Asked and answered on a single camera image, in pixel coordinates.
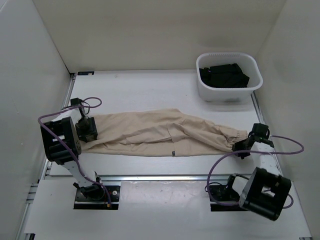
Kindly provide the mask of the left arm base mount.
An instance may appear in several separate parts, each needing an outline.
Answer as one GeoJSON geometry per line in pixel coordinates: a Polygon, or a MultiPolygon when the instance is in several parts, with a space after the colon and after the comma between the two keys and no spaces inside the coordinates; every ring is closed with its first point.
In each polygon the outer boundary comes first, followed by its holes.
{"type": "Polygon", "coordinates": [[[121,186],[120,185],[105,185],[107,193],[103,187],[94,187],[92,190],[84,191],[77,183],[73,184],[76,187],[74,198],[74,210],[118,210],[121,186]]]}

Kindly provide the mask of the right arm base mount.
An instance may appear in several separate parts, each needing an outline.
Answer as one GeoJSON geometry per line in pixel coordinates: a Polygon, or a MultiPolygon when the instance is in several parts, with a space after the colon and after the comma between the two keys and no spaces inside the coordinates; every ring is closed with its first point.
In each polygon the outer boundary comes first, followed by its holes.
{"type": "Polygon", "coordinates": [[[209,181],[204,190],[209,195],[211,209],[215,211],[252,211],[262,185],[256,178],[235,173],[228,177],[226,184],[209,181]]]}

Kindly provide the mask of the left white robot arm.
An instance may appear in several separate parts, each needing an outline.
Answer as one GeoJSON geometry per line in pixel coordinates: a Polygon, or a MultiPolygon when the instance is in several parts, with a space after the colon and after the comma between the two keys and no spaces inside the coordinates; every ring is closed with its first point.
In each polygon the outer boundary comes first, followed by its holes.
{"type": "Polygon", "coordinates": [[[83,170],[79,156],[82,153],[81,143],[97,140],[98,130],[95,119],[89,116],[90,106],[87,99],[72,98],[70,105],[62,111],[38,118],[44,152],[50,162],[64,167],[75,179],[77,189],[93,200],[100,200],[105,188],[98,174],[83,170]]]}

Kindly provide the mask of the beige trousers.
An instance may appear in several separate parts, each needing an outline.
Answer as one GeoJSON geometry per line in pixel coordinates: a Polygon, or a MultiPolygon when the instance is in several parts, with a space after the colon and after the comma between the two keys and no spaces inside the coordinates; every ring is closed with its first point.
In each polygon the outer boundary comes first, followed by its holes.
{"type": "Polygon", "coordinates": [[[190,157],[230,153],[248,132],[184,114],[176,108],[96,114],[97,139],[83,152],[140,157],[190,157]]]}

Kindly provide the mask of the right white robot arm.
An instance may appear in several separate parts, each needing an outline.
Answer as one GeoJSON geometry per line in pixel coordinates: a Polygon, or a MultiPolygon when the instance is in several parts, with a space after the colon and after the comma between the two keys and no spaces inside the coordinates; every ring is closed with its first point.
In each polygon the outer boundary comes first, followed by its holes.
{"type": "Polygon", "coordinates": [[[291,181],[281,176],[269,140],[269,127],[255,123],[247,139],[235,143],[233,151],[242,160],[252,157],[255,169],[250,178],[235,173],[228,178],[224,193],[230,200],[236,200],[240,208],[276,221],[285,205],[291,189],[291,181]]]}

